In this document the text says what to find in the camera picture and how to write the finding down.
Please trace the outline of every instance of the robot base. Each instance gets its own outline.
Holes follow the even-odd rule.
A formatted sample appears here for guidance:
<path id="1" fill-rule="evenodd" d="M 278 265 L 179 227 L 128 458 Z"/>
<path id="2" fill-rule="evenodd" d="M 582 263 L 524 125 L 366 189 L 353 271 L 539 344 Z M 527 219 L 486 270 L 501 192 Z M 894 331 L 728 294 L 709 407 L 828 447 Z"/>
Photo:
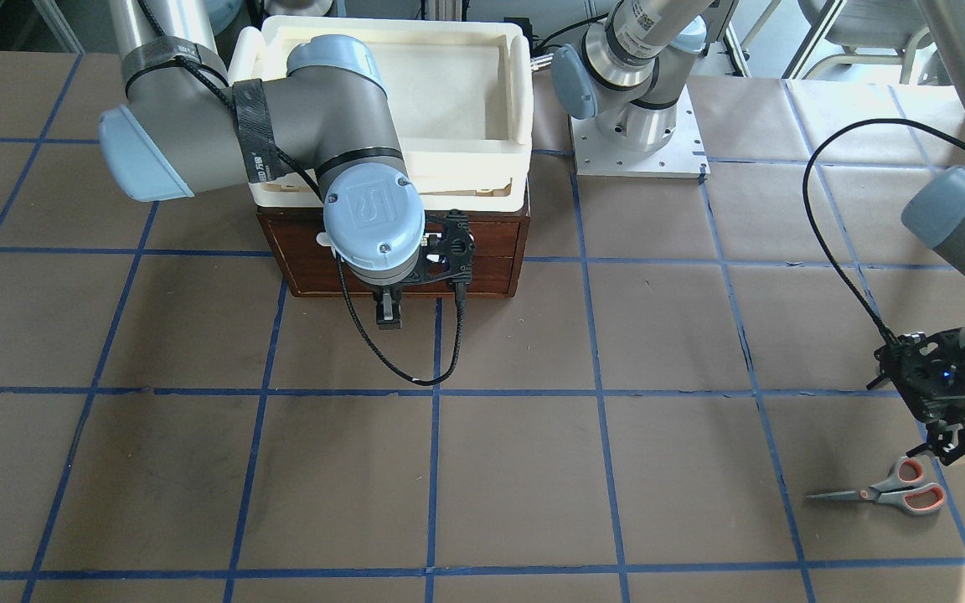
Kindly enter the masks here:
<path id="1" fill-rule="evenodd" d="M 654 153 L 632 152 L 609 142 L 594 120 L 571 119 L 575 168 L 582 176 L 637 176 L 642 178 L 698 178 L 709 174 L 702 135 L 694 119 L 690 95 L 684 88 L 677 100 L 679 117 L 669 144 Z"/>

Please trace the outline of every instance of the white plastic bin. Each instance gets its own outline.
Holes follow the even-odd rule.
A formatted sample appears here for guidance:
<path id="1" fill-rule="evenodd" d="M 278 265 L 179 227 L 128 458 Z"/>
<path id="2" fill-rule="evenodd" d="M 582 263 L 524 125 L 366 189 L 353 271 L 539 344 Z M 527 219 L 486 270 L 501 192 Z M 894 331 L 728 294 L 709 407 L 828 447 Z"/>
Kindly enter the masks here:
<path id="1" fill-rule="evenodd" d="M 531 163 L 528 42 L 510 23 L 276 16 L 241 31 L 230 80 L 285 77 L 298 44 L 345 34 L 367 44 L 390 95 L 405 164 L 426 209 L 517 211 Z M 318 207 L 299 176 L 251 184 L 264 207 Z"/>

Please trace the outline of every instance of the scissors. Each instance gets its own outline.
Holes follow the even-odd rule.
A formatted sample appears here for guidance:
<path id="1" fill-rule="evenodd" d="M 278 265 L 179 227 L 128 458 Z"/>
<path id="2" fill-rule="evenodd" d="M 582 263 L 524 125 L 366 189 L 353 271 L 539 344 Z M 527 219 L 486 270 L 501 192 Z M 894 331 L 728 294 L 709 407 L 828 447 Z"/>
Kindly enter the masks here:
<path id="1" fill-rule="evenodd" d="M 941 511 L 947 496 L 941 485 L 930 482 L 926 465 L 918 457 L 901 457 L 889 470 L 888 477 L 862 490 L 825 492 L 809 495 L 815 500 L 858 501 L 888 504 L 909 515 L 928 515 Z"/>

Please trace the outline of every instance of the metal mounting plate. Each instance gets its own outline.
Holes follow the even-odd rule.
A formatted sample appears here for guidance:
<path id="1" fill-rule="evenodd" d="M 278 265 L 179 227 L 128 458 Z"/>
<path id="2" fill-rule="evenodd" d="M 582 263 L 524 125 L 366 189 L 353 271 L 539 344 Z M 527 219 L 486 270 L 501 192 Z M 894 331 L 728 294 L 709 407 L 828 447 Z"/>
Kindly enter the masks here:
<path id="1" fill-rule="evenodd" d="M 709 174 L 698 120 L 684 88 L 677 100 L 677 127 L 669 144 L 658 152 L 632 152 L 609 142 L 593 119 L 571 119 L 575 167 L 581 176 L 635 176 L 642 178 L 697 178 Z"/>

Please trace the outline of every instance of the gray chair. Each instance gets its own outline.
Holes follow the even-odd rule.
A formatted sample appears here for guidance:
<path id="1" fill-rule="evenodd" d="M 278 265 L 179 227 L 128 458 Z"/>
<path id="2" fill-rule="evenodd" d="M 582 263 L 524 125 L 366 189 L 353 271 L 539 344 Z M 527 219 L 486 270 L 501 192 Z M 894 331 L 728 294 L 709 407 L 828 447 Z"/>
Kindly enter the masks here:
<path id="1" fill-rule="evenodd" d="M 786 79 L 798 77 L 821 39 L 827 39 L 844 52 L 821 59 L 804 77 L 835 64 L 899 64 L 900 82 L 909 84 L 915 51 L 933 42 L 914 0 L 799 0 L 799 7 L 811 30 L 785 69 Z M 895 56 L 862 54 L 859 49 L 888 49 Z"/>

